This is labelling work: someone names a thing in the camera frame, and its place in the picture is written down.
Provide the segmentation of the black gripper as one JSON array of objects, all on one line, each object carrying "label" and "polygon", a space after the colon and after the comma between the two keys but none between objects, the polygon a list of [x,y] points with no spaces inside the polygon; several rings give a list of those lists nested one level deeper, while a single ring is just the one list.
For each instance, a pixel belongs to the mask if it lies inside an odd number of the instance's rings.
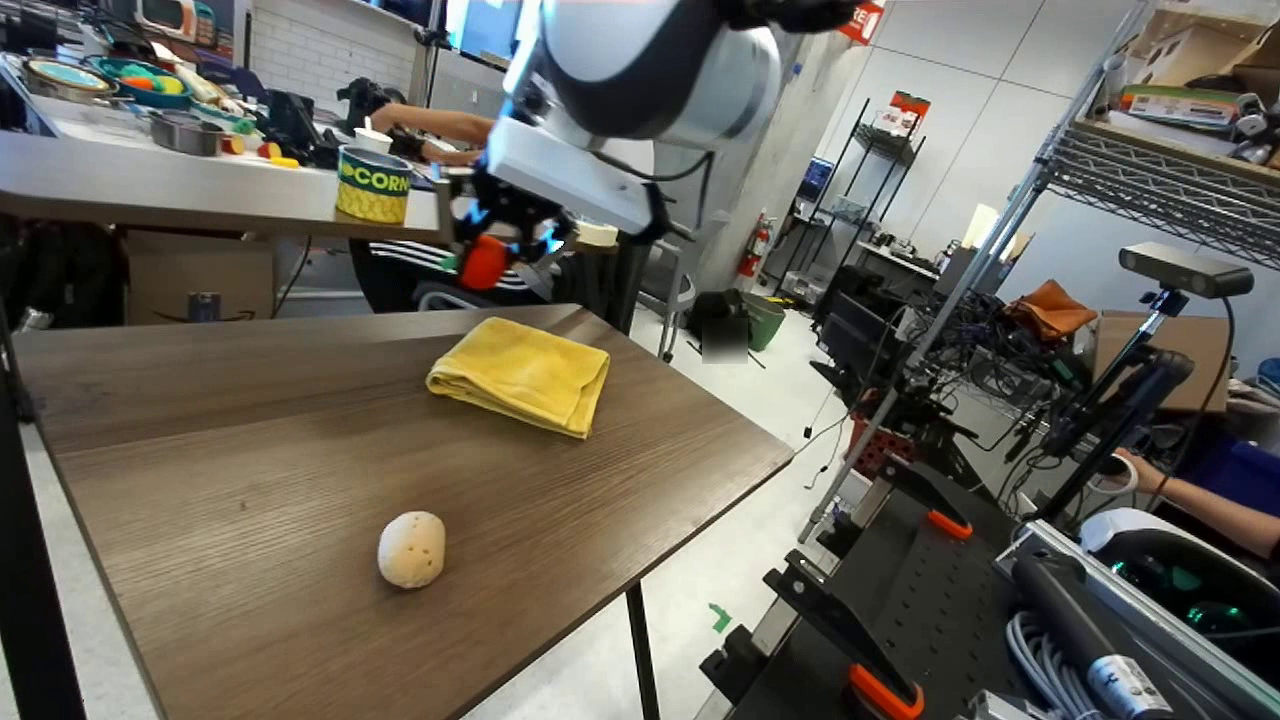
[{"label": "black gripper", "polygon": [[458,192],[468,202],[452,216],[452,233],[462,254],[474,254],[478,241],[494,241],[502,247],[494,291],[553,296],[577,218],[558,202],[488,170],[458,178]]}]

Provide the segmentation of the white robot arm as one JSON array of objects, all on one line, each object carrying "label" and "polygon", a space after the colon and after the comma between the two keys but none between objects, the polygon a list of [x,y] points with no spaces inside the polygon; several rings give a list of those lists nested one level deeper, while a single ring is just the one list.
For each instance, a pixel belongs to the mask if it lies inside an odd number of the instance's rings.
[{"label": "white robot arm", "polygon": [[533,235],[613,225],[623,247],[673,233],[660,176],[613,142],[684,142],[715,155],[779,104],[779,32],[818,37],[857,0],[541,0],[502,70],[502,104],[473,168],[454,241],[493,225]]}]

